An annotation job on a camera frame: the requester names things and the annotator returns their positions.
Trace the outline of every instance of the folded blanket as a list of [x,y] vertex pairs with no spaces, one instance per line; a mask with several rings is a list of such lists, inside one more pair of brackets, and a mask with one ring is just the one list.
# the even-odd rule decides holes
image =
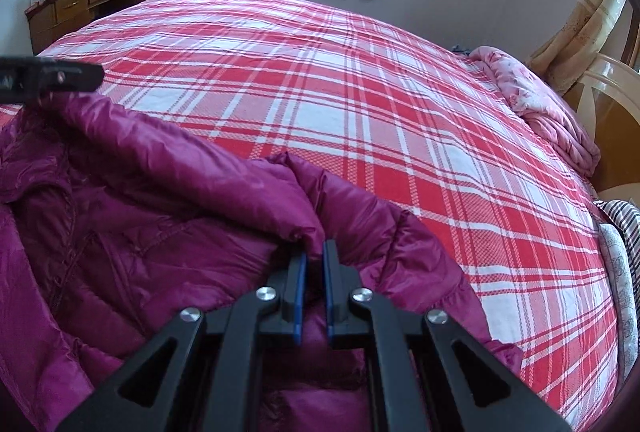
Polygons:
[[504,51],[481,46],[469,56],[494,80],[509,107],[546,139],[567,164],[591,177],[600,149],[578,122],[575,113],[538,76]]

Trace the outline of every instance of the pillow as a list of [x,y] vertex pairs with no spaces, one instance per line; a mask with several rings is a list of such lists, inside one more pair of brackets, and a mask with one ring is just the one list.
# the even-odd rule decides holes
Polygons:
[[636,318],[638,318],[640,316],[640,210],[627,201],[596,200],[593,203],[607,215],[625,242],[636,298]]
[[638,358],[638,319],[625,243],[613,225],[600,225],[598,237],[618,316],[618,388]]

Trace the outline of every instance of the beige floral curtain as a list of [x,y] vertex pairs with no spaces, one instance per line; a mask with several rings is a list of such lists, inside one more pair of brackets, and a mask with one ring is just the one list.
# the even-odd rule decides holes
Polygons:
[[564,95],[602,49],[626,0],[578,0],[562,30],[527,62],[559,95]]

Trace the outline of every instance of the plaid pattern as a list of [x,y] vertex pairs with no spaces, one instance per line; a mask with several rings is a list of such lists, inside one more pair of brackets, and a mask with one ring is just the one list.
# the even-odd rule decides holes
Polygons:
[[615,225],[625,242],[631,270],[636,316],[640,317],[640,210],[627,201],[594,201]]
[[297,0],[151,0],[45,53],[247,158],[288,150],[416,214],[521,377],[582,430],[612,401],[616,311],[588,186],[469,59]]

